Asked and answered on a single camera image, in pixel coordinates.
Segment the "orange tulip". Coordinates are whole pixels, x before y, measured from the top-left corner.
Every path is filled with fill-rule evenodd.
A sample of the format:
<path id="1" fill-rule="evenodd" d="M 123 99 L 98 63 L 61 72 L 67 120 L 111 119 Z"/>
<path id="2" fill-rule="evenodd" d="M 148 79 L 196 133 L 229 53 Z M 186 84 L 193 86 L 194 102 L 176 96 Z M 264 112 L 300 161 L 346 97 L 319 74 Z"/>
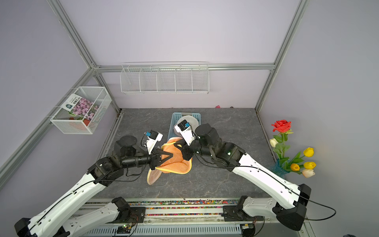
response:
<path id="1" fill-rule="evenodd" d="M 300 166 L 296 163 L 294 164 L 291 164 L 290 165 L 290 169 L 293 171 L 293 172 L 297 172 L 297 171 L 300 171 Z"/>

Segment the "white tulip bud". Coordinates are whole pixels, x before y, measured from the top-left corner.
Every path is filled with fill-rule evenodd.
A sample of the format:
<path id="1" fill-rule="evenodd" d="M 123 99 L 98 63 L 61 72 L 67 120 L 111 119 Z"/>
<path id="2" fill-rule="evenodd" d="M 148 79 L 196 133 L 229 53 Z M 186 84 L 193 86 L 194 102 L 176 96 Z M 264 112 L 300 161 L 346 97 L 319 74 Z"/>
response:
<path id="1" fill-rule="evenodd" d="M 269 140 L 269 143 L 270 145 L 275 148 L 277 144 L 279 144 L 279 142 L 275 139 L 275 138 L 272 138 Z"/>

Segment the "light blue plastic basket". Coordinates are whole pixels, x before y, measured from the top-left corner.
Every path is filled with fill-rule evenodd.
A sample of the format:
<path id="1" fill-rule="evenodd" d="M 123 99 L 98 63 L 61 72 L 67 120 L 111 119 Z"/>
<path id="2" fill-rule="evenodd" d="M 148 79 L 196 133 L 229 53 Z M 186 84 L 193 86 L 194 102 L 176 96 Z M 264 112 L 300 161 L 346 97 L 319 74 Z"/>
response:
<path id="1" fill-rule="evenodd" d="M 189 124 L 192 127 L 192 131 L 195 131 L 195 129 L 201 125 L 201 114 L 200 113 L 186 113 L 186 112 L 174 112 L 172 114 L 170 128 L 169 128 L 169 134 L 168 134 L 168 140 L 174 137 L 181 137 L 182 135 L 180 132 L 177 132 L 175 129 L 175 126 L 179 123 L 181 123 L 183 120 L 186 120 L 189 122 Z"/>

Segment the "yellow tulip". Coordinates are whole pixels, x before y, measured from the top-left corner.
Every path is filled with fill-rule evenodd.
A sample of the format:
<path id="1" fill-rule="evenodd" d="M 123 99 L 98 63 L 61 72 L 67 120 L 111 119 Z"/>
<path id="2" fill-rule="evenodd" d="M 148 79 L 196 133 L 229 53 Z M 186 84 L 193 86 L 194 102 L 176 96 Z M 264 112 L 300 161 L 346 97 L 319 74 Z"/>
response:
<path id="1" fill-rule="evenodd" d="M 308 158 L 313 157 L 313 156 L 314 156 L 314 148 L 311 148 L 311 147 L 306 148 L 306 149 L 303 151 L 303 155 L 304 155 L 305 157 L 308 157 Z"/>
<path id="2" fill-rule="evenodd" d="M 317 166 L 317 164 L 315 162 L 305 162 L 304 163 L 305 169 L 313 170 L 316 166 Z"/>

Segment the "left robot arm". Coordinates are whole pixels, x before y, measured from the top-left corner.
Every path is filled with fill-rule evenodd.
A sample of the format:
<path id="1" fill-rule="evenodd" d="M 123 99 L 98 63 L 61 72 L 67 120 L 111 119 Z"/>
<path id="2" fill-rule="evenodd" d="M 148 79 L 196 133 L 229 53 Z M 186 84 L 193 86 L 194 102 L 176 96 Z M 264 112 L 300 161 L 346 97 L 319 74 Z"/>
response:
<path id="1" fill-rule="evenodd" d="M 127 222 L 138 218 L 128 202 L 114 198 L 104 207 L 78 218 L 72 215 L 100 191 L 119 181 L 132 167 L 151 169 L 173 158 L 173 154 L 157 148 L 160 135 L 148 132 L 137 144 L 134 136 L 124 136 L 114 144 L 114 154 L 99 159 L 87 173 L 59 200 L 32 218 L 22 218 L 15 225 L 19 237 L 77 237 L 105 223 Z"/>

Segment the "yellow tulip middle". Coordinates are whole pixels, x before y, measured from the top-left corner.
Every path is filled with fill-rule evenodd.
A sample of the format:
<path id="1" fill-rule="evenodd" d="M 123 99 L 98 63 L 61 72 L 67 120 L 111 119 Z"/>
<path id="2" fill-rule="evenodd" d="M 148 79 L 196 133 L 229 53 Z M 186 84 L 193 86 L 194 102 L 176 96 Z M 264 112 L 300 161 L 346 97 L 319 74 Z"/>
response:
<path id="1" fill-rule="evenodd" d="M 305 162 L 304 163 L 305 169 L 313 170 L 316 166 L 317 166 L 317 164 L 315 162 Z"/>

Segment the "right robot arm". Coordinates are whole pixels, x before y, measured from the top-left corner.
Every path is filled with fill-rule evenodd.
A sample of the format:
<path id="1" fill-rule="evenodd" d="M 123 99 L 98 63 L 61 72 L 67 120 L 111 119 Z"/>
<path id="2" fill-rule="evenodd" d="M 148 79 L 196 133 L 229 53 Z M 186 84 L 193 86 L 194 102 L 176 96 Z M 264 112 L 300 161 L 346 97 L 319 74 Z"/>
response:
<path id="1" fill-rule="evenodd" d="M 271 196 L 267 202 L 242 196 L 237 205 L 224 206 L 222 216 L 226 222 L 250 222 L 261 216 L 276 218 L 294 231 L 301 229 L 311 194 L 309 186 L 298 186 L 277 176 L 236 144 L 224 142 L 208 123 L 193 130 L 184 120 L 174 129 L 182 136 L 182 140 L 174 145 L 181 151 L 183 159 L 210 157 L 217 168 L 247 179 Z"/>

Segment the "red artificial rose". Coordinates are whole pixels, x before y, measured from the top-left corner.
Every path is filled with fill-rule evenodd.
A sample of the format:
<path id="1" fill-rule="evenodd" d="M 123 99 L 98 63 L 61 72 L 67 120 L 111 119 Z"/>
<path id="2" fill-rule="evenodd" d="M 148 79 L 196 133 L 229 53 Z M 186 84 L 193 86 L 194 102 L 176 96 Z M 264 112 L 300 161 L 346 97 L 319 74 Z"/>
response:
<path id="1" fill-rule="evenodd" d="M 277 120 L 273 126 L 273 132 L 279 132 L 279 133 L 286 133 L 291 129 L 291 121 L 287 121 L 285 119 L 283 120 Z"/>

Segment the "yellow tulip top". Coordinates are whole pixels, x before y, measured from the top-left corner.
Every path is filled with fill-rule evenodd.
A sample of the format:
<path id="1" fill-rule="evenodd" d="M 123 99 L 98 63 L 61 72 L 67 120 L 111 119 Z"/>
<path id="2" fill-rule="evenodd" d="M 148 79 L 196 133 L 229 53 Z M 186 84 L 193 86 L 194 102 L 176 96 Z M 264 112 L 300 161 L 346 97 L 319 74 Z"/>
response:
<path id="1" fill-rule="evenodd" d="M 314 148 L 311 148 L 311 147 L 306 148 L 306 149 L 303 151 L 303 155 L 304 155 L 305 157 L 308 157 L 308 158 L 313 157 L 313 156 L 314 156 Z"/>

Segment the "teal glass vase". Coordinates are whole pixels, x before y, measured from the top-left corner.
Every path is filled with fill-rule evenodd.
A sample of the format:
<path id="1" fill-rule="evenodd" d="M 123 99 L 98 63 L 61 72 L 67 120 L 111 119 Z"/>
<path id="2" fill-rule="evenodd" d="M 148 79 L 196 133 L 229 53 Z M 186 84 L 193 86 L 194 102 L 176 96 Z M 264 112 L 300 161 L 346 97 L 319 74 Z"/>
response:
<path id="1" fill-rule="evenodd" d="M 286 176 L 287 176 L 287 174 L 289 174 L 290 172 L 289 172 L 289 171 L 286 171 L 285 169 L 283 169 L 283 168 L 280 166 L 280 162 L 279 162 L 279 161 L 280 161 L 279 159 L 277 159 L 277 160 L 275 161 L 275 164 L 271 167 L 271 171 L 272 171 L 275 175 L 279 176 L 280 178 L 285 179 Z"/>

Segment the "purple flower pot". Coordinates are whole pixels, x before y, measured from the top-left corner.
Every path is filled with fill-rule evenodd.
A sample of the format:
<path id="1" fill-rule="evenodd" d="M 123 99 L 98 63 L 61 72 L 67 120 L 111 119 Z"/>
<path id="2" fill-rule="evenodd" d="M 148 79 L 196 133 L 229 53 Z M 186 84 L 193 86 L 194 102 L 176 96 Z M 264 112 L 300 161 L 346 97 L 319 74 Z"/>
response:
<path id="1" fill-rule="evenodd" d="M 92 103 L 88 99 L 82 98 L 69 112 L 69 115 L 71 116 L 69 120 L 81 120 L 86 126 L 88 126 L 98 109 L 99 106 L 97 104 Z"/>

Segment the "white mesh laundry bag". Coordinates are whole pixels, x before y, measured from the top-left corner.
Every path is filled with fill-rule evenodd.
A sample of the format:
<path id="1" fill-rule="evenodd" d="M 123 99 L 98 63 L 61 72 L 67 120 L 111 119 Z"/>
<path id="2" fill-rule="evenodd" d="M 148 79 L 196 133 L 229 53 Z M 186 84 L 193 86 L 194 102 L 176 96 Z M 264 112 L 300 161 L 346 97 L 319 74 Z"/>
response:
<path id="1" fill-rule="evenodd" d="M 191 128 L 192 128 L 193 131 L 195 131 L 195 129 L 200 125 L 199 121 L 195 117 L 193 117 L 191 115 L 186 115 L 186 116 L 181 117 L 177 121 L 176 124 L 178 125 L 179 123 L 181 123 L 184 120 L 186 120 L 191 125 Z"/>

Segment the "pink white tulip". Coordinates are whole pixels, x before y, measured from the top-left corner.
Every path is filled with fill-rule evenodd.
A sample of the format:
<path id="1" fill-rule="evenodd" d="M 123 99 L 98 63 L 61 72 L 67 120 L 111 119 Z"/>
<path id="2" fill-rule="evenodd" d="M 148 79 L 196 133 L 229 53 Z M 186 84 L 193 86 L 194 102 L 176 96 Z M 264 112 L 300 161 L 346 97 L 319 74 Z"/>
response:
<path id="1" fill-rule="evenodd" d="M 315 171 L 313 169 L 304 169 L 304 170 L 302 170 L 302 175 L 305 178 L 310 178 L 310 177 L 313 177 L 315 175 Z"/>

